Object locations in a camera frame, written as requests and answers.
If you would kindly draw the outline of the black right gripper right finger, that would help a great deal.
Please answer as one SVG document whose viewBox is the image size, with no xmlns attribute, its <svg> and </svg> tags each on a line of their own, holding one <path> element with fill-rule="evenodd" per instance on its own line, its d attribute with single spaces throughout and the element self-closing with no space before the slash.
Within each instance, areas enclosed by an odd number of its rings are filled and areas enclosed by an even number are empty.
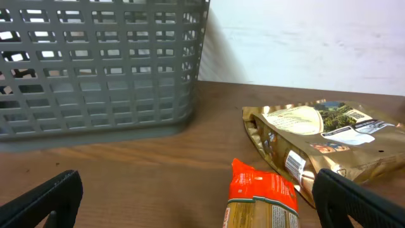
<svg viewBox="0 0 405 228">
<path fill-rule="evenodd" d="M 333 172 L 321 169 L 312 194 L 322 227 L 404 227 L 404 208 Z"/>
</svg>

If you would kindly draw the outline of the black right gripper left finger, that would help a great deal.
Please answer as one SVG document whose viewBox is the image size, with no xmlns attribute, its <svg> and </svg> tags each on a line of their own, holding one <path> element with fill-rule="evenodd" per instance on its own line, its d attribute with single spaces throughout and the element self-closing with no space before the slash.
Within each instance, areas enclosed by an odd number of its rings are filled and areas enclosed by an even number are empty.
<svg viewBox="0 0 405 228">
<path fill-rule="evenodd" d="M 83 196 L 76 170 L 66 170 L 1 206 L 1 227 L 44 227 L 75 225 Z"/>
</svg>

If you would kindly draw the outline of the gold foil pouch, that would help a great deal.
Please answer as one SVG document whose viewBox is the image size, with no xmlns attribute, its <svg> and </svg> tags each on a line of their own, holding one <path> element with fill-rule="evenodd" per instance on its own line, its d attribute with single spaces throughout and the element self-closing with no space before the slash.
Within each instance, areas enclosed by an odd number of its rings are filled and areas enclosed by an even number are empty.
<svg viewBox="0 0 405 228">
<path fill-rule="evenodd" d="M 242 119 L 266 163 L 309 204 L 323 168 L 361 184 L 404 167 L 404 124 L 358 102 L 248 106 Z"/>
</svg>

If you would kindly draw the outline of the orange pasta packet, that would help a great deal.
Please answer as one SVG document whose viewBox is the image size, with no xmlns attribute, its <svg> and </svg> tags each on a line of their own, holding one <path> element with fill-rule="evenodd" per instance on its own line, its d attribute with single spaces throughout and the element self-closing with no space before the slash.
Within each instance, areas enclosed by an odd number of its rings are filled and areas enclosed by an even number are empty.
<svg viewBox="0 0 405 228">
<path fill-rule="evenodd" d="M 294 185 L 234 159 L 223 228 L 299 228 Z"/>
</svg>

